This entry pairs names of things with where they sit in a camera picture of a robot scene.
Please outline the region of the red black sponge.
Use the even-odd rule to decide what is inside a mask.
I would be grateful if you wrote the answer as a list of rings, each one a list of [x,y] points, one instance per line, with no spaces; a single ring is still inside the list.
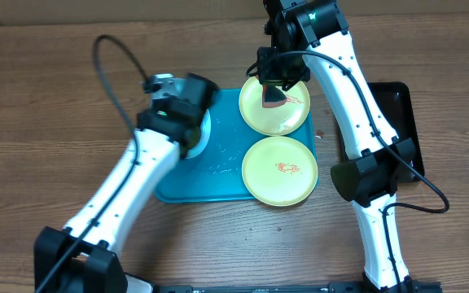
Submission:
[[[287,101],[286,95],[277,87],[264,85],[262,91],[262,107],[275,108],[280,107]]]

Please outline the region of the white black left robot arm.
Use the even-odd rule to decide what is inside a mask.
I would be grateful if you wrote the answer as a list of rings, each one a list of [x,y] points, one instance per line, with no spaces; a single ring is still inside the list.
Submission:
[[[200,140],[219,91],[195,74],[153,76],[151,105],[138,113],[123,156],[91,200],[61,230],[46,227],[34,244],[37,292],[152,292],[119,257],[139,213],[163,177]]]

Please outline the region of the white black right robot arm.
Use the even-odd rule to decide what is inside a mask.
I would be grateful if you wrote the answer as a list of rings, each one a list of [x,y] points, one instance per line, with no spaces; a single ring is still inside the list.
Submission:
[[[257,62],[263,85],[290,89],[315,77],[343,138],[348,161],[331,167],[340,196],[353,205],[366,255],[364,287],[416,292],[401,254],[396,224],[397,177],[410,168],[415,144],[384,118],[359,67],[344,13],[335,1],[264,0],[269,20]]]

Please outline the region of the yellow plate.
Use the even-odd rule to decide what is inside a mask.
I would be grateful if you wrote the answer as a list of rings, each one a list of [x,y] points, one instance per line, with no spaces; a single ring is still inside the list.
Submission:
[[[297,130],[305,122],[310,110],[310,95],[303,81],[290,90],[277,90],[285,94],[282,106],[263,108],[263,85],[256,77],[250,77],[243,84],[239,95],[239,110],[244,121],[258,133],[268,136],[282,136]]]
[[[252,196],[275,207],[305,200],[318,182],[315,156],[289,137],[268,137],[251,146],[242,162],[243,183]]]

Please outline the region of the light blue plate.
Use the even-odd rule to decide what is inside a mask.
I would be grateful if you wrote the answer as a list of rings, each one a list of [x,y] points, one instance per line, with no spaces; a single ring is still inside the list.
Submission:
[[[212,129],[212,122],[211,122],[210,111],[207,110],[204,114],[204,118],[200,126],[199,141],[193,148],[191,148],[187,152],[187,155],[186,155],[187,159],[195,158],[204,151],[210,139],[211,129]]]

